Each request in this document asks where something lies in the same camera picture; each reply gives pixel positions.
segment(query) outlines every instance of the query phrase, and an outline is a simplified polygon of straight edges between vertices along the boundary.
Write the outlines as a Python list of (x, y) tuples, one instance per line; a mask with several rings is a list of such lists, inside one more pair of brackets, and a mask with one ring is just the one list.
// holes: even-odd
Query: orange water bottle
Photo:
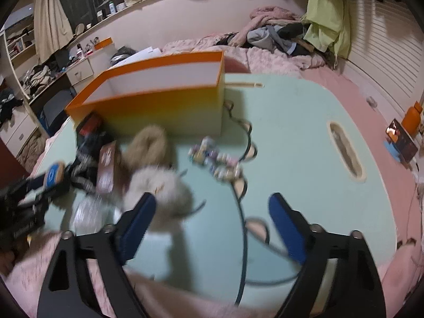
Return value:
[(415, 136), (418, 126), (421, 123), (421, 112), (423, 108), (418, 101), (415, 102), (414, 106), (411, 106), (405, 114), (402, 120), (402, 126), (412, 137)]

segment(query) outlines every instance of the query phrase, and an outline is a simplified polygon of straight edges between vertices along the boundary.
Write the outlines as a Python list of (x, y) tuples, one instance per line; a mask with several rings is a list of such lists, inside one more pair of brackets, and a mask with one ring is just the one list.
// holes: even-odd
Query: light green table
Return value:
[[(257, 155), (243, 162), (247, 191), (238, 200), (233, 187), (217, 182), (208, 169), (189, 162), (196, 139), (172, 139), (178, 170), (194, 193), (206, 200), (177, 233), (147, 233), (128, 267), (206, 298), (275, 309), (289, 293), (299, 266), (286, 256), (285, 246), (268, 215), (268, 197), (280, 192), (310, 223), (329, 232), (363, 232), (377, 264), (396, 250), (391, 205), (377, 165), (359, 130), (334, 95), (321, 86), (276, 75), (227, 74), (226, 82), (261, 82), (263, 88), (227, 88), (234, 103), (223, 115), (217, 143), (242, 157), (249, 142)], [(243, 123), (251, 125), (251, 133)], [(330, 137), (328, 123), (340, 124), (362, 164), (364, 180), (353, 179)], [(42, 162), (39, 173), (57, 161), (75, 158), (73, 123), (68, 122)], [(83, 197), (73, 192), (50, 207), (46, 227), (68, 229), (72, 206)], [(245, 228), (259, 218), (269, 230), (269, 245)]]

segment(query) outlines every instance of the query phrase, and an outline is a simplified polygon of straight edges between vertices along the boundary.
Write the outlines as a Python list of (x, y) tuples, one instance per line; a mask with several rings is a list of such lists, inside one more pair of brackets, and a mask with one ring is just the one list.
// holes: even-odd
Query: light green cloth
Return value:
[(310, 22), (304, 40), (325, 52), (347, 58), (350, 50), (350, 17), (348, 0), (308, 0), (302, 21)]

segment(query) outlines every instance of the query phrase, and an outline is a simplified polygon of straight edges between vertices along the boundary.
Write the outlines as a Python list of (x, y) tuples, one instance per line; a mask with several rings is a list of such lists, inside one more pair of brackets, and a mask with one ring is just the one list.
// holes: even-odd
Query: silver bolt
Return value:
[(352, 231), (352, 233), (350, 235), (352, 237), (354, 237), (355, 239), (363, 239), (364, 238), (364, 235), (359, 231)]
[(69, 239), (70, 237), (72, 237), (74, 234), (72, 233), (72, 231), (66, 231), (62, 233), (62, 239)]
[(316, 233), (324, 232), (324, 229), (322, 228), (322, 226), (317, 223), (313, 223), (312, 225), (309, 226), (309, 228), (311, 229), (312, 232), (316, 232)]
[(103, 227), (103, 232), (104, 233), (111, 233), (115, 230), (115, 225), (109, 224), (106, 225), (105, 227)]

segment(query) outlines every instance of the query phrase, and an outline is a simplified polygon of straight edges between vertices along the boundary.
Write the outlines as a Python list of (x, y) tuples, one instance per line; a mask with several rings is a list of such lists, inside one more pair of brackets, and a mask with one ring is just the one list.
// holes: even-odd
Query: open cardboard box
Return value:
[(76, 125), (95, 111), (116, 136), (133, 136), (151, 123), (172, 136), (217, 136), (223, 96), (223, 53), (197, 52), (109, 69), (65, 111)]

